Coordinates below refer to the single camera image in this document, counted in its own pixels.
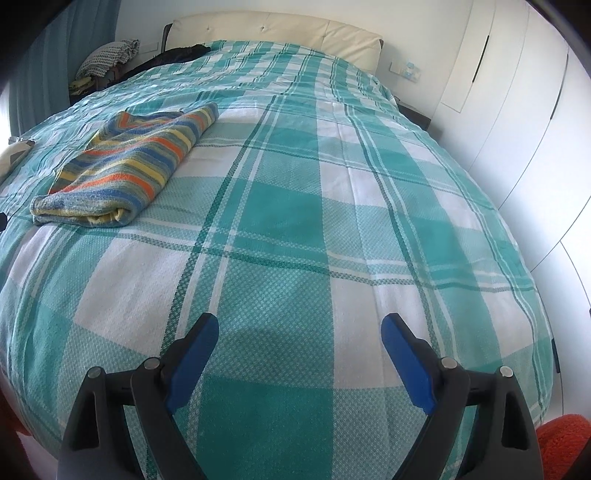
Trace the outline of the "colourful striped knit sweater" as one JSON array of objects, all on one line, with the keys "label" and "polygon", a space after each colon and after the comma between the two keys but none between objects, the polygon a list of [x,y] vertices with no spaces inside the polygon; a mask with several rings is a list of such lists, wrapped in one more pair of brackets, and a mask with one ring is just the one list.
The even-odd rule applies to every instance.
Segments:
[{"label": "colourful striped knit sweater", "polygon": [[47,193],[34,197],[33,222],[128,225],[163,190],[217,118],[214,102],[188,112],[116,113],[81,153],[64,163]]}]

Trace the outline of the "dark bedside table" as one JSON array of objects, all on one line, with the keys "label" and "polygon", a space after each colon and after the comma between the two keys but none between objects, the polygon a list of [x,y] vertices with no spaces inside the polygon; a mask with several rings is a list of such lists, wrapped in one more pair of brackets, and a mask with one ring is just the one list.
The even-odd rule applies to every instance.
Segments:
[{"label": "dark bedside table", "polygon": [[418,125],[424,131],[427,131],[429,129],[431,119],[428,116],[420,113],[414,107],[409,106],[405,102],[401,101],[399,98],[396,98],[396,102],[401,114],[404,115],[409,121]]}]

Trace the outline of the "orange fuzzy cloth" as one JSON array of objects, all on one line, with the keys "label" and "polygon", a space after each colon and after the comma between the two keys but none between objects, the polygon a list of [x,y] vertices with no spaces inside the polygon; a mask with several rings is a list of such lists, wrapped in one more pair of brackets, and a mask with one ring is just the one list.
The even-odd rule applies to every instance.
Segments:
[{"label": "orange fuzzy cloth", "polygon": [[590,421],[567,414],[536,430],[545,479],[563,479],[590,441]]}]

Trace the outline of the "folded grey striped clothes pile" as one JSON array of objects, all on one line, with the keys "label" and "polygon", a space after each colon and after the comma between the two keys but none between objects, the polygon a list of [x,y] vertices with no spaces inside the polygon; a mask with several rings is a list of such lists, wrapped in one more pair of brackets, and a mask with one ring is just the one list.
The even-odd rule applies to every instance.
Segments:
[{"label": "folded grey striped clothes pile", "polygon": [[68,86],[71,95],[81,95],[83,92],[106,87],[113,74],[117,78],[119,68],[132,60],[139,52],[138,39],[124,39],[106,43],[92,53],[79,66],[74,79]]}]

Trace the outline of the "teal window curtain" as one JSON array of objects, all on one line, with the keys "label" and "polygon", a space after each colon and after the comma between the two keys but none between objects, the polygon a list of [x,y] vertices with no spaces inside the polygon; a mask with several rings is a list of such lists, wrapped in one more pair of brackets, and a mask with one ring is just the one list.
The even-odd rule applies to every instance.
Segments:
[{"label": "teal window curtain", "polygon": [[115,37],[118,1],[74,1],[46,26],[8,76],[10,134],[70,106],[68,85],[86,57]]}]

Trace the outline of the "black garment near headboard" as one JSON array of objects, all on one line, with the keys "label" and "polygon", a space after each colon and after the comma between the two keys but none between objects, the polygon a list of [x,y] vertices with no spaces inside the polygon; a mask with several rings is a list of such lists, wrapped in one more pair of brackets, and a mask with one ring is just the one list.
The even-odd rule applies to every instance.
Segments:
[{"label": "black garment near headboard", "polygon": [[195,44],[190,47],[177,47],[166,50],[127,71],[117,80],[117,82],[123,82],[154,67],[193,61],[204,56],[209,51],[211,51],[211,47],[205,46],[204,44]]}]

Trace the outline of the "cream padded headboard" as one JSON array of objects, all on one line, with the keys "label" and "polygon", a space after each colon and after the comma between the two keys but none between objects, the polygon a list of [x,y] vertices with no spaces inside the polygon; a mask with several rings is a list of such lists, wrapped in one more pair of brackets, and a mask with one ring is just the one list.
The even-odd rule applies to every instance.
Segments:
[{"label": "cream padded headboard", "polygon": [[181,17],[163,30],[169,50],[216,40],[291,43],[342,58],[360,70],[378,69],[384,40],[380,35],[324,18],[262,11],[201,13]]}]

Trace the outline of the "teal plaid bed cover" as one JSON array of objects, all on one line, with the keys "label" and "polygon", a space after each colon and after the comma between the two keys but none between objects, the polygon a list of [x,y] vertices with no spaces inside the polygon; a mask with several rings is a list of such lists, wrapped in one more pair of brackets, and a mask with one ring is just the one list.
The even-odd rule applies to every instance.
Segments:
[{"label": "teal plaid bed cover", "polygon": [[[36,226],[34,197],[113,115],[217,105],[130,225]],[[85,372],[127,370],[198,316],[219,339],[177,414],[212,479],[389,479],[424,421],[381,342],[396,312],[467,369],[511,367],[535,421],[551,335],[492,201],[373,76],[294,45],[217,42],[28,132],[3,182],[1,368],[59,451]]]}]

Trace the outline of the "white wall switch panel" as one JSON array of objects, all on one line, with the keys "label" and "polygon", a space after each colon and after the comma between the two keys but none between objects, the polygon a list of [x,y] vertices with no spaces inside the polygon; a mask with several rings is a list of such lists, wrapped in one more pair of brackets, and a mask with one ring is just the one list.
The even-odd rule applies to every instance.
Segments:
[{"label": "white wall switch panel", "polygon": [[413,62],[410,61],[395,61],[393,60],[389,68],[390,72],[399,77],[417,83],[422,74],[422,70]]}]

